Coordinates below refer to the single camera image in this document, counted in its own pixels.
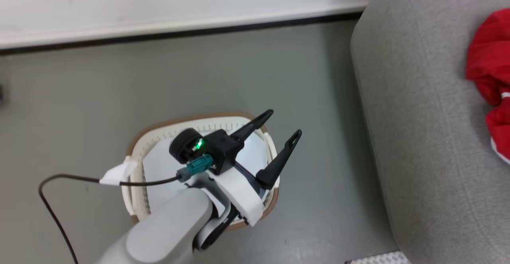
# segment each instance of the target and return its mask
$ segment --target green led light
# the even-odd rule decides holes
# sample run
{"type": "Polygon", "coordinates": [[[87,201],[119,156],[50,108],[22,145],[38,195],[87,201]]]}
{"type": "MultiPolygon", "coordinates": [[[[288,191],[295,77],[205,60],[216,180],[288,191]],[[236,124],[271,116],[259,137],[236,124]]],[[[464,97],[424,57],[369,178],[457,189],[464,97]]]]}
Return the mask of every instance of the green led light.
{"type": "Polygon", "coordinates": [[[195,145],[195,148],[196,148],[197,150],[199,150],[199,149],[200,149],[200,147],[202,146],[202,144],[204,144],[204,141],[203,141],[202,139],[199,139],[199,140],[198,140],[198,143],[196,143],[196,145],[195,145]]]}

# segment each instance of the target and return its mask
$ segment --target gray sofa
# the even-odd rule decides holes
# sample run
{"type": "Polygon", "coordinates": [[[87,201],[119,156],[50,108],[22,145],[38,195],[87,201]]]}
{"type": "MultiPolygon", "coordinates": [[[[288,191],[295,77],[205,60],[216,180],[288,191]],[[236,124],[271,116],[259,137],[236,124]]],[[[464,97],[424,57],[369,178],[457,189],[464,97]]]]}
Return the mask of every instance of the gray sofa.
{"type": "Polygon", "coordinates": [[[465,79],[474,33],[508,7],[372,0],[356,26],[352,56],[379,179],[412,264],[510,263],[510,166],[490,148],[491,107],[465,79]]]}

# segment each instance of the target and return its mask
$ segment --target red fabric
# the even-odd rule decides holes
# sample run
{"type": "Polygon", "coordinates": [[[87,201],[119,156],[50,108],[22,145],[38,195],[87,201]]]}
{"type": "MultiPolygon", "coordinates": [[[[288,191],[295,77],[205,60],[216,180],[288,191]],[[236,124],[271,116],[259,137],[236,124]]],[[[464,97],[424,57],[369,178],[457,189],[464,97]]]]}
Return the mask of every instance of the red fabric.
{"type": "Polygon", "coordinates": [[[497,106],[486,118],[497,151],[510,159],[510,8],[494,12],[478,29],[468,50],[467,79],[497,106]]]}

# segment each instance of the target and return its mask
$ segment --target black baseboard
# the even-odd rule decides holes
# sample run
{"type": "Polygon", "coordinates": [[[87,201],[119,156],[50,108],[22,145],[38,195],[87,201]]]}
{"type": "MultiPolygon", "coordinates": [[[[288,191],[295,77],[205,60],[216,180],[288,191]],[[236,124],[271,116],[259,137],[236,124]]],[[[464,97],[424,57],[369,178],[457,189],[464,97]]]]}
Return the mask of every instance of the black baseboard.
{"type": "Polygon", "coordinates": [[[286,21],[275,21],[275,22],[267,22],[267,23],[259,23],[259,24],[237,25],[237,26],[220,27],[220,28],[199,29],[199,30],[168,32],[168,33],[156,33],[156,34],[146,34],[146,35],[135,35],[135,36],[108,38],[108,39],[89,40],[89,41],[77,41],[77,42],[69,42],[69,43],[61,43],[61,44],[50,44],[50,45],[41,45],[41,46],[0,49],[0,56],[1,55],[13,55],[13,54],[22,54],[22,53],[41,52],[41,51],[48,51],[48,50],[62,50],[62,49],[69,49],[69,48],[80,48],[80,47],[89,47],[89,46],[100,46],[100,45],[109,45],[109,44],[138,42],[138,41],[191,37],[191,36],[197,36],[197,35],[210,35],[210,34],[231,33],[231,32],[248,31],[248,30],[260,30],[260,29],[276,28],[276,27],[284,27],[284,26],[308,25],[308,24],[313,24],[313,23],[325,23],[325,22],[333,22],[333,21],[353,20],[353,19],[359,19],[359,17],[361,17],[361,14],[362,14],[362,12],[353,12],[353,13],[348,13],[348,14],[329,15],[329,16],[323,16],[323,17],[313,17],[313,18],[304,18],[304,19],[295,19],[295,20],[286,20],[286,21]]]}

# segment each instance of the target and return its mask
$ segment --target black cable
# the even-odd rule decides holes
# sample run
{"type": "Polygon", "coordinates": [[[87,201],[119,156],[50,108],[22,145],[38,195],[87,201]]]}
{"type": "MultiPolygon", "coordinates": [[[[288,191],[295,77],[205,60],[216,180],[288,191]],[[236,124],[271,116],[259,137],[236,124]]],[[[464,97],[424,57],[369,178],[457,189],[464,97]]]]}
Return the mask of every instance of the black cable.
{"type": "MultiPolygon", "coordinates": [[[[68,179],[81,180],[81,181],[87,181],[87,182],[95,182],[97,184],[99,183],[100,179],[92,178],[92,177],[78,176],[78,175],[70,175],[70,174],[56,174],[56,175],[46,178],[39,185],[39,196],[41,197],[42,202],[44,202],[44,205],[46,206],[46,209],[49,211],[49,213],[51,214],[51,217],[53,217],[53,220],[55,221],[58,228],[60,229],[60,233],[62,233],[62,236],[64,237],[64,240],[67,244],[67,248],[69,248],[69,252],[71,253],[71,256],[73,257],[73,261],[75,262],[75,264],[78,264],[78,259],[76,259],[75,251],[73,250],[73,247],[71,246],[71,242],[69,242],[69,238],[67,238],[67,234],[65,233],[64,228],[62,227],[62,224],[60,224],[60,221],[57,218],[57,216],[55,215],[55,213],[53,212],[53,209],[51,209],[51,207],[49,206],[49,203],[46,200],[46,197],[44,197],[44,193],[42,193],[43,186],[45,184],[47,184],[48,182],[52,181],[53,179],[57,179],[57,178],[68,178],[68,179]]],[[[175,176],[175,177],[171,177],[168,179],[163,179],[163,180],[158,180],[158,181],[150,181],[150,182],[121,181],[119,185],[120,186],[157,186],[159,184],[167,184],[168,182],[176,181],[179,178],[180,178],[180,176],[175,176]]]]}

